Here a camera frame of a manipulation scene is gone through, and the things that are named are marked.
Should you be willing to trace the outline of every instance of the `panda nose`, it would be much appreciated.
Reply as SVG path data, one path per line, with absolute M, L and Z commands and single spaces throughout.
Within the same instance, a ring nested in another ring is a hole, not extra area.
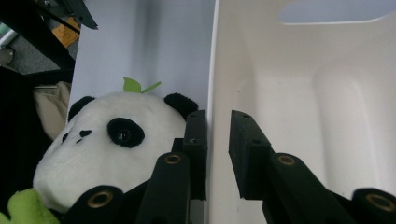
M 90 135 L 91 132 L 92 132 L 92 130 L 82 130 L 81 132 L 79 132 L 79 136 L 85 137 L 85 136 Z

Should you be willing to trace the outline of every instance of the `panda ear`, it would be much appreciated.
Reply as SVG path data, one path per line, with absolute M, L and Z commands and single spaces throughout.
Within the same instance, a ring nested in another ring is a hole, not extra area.
M 184 119 L 187 119 L 190 113 L 198 110 L 198 104 L 177 92 L 167 95 L 163 100 L 183 116 Z
M 90 101 L 94 100 L 94 97 L 91 96 L 84 96 L 81 99 L 79 99 L 77 102 L 75 102 L 69 110 L 69 117 L 67 121 L 70 121 L 78 112 L 85 106 L 87 105 Z

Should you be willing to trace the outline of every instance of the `green plush toy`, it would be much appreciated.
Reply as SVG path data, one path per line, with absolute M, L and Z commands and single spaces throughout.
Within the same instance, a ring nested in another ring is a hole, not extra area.
M 35 189 L 16 192 L 8 200 L 9 220 L 0 213 L 0 224 L 59 224 L 60 221 L 48 210 Z

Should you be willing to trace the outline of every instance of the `white container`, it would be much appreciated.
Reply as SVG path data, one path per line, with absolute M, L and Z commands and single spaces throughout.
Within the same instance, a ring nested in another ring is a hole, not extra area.
M 290 25 L 279 14 L 291 2 L 218 1 L 207 223 L 265 223 L 262 202 L 239 199 L 228 155 L 233 109 L 328 189 L 348 199 L 367 187 L 396 195 L 396 13 Z

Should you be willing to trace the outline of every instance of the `panda eye patch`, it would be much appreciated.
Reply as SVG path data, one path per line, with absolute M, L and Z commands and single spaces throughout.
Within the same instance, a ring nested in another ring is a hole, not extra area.
M 130 119 L 116 118 L 107 124 L 108 135 L 114 144 L 135 147 L 145 138 L 142 128 Z
M 63 143 L 64 141 L 66 141 L 67 135 L 69 135 L 69 133 L 66 133 L 66 134 L 62 137 L 62 143 Z

